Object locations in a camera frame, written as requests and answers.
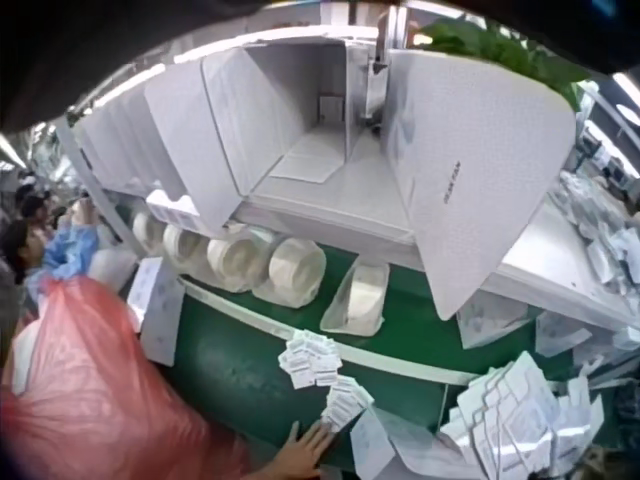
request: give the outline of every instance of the green conveyor belt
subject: green conveyor belt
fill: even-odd
[[[230,294],[202,286],[274,320],[318,332],[320,318],[355,258],[331,248],[325,251],[327,273],[318,297],[299,310],[269,304],[250,293]],[[384,317],[382,329],[372,338],[331,336],[386,356],[479,374],[516,359],[522,350],[534,350],[533,322],[486,347],[462,350],[455,320],[443,322],[437,317],[424,275],[403,268],[392,267]],[[319,416],[328,391],[318,387],[293,390],[288,375],[278,367],[277,356],[284,348],[281,339],[186,297],[176,365],[166,369],[165,375],[205,418],[279,445],[293,421],[309,425]],[[570,355],[534,357],[549,379],[567,378],[572,373]],[[443,405],[448,410],[463,389],[349,363],[340,373],[355,377],[380,408],[432,431],[438,426]],[[342,435],[326,461],[343,469],[353,468],[347,434]]]

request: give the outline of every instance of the red plastic bag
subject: red plastic bag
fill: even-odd
[[[127,305],[88,278],[51,285],[26,391],[2,434],[34,479],[237,479],[243,441],[209,425],[145,358]]]

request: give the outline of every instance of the human hand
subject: human hand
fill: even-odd
[[[315,478],[321,475],[322,472],[316,468],[316,464],[331,445],[335,435],[318,420],[298,440],[299,428],[300,424],[295,422],[287,443],[264,468],[264,476],[269,480]]]

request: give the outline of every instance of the blue sleeve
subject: blue sleeve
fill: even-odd
[[[98,231],[94,226],[71,227],[58,232],[45,248],[42,266],[27,273],[29,295],[39,303],[42,282],[47,277],[68,280],[89,271],[98,250]]]
[[[67,261],[70,235],[70,228],[61,228],[56,232],[53,239],[47,243],[42,258],[42,264],[46,268],[54,269]]]
[[[58,280],[67,280],[89,271],[93,254],[98,250],[98,231],[94,226],[72,227],[64,249],[64,263],[49,273]]]

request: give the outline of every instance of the open box lid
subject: open box lid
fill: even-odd
[[[574,145],[575,114],[488,62],[403,50],[390,68],[383,144],[446,320],[529,223]]]

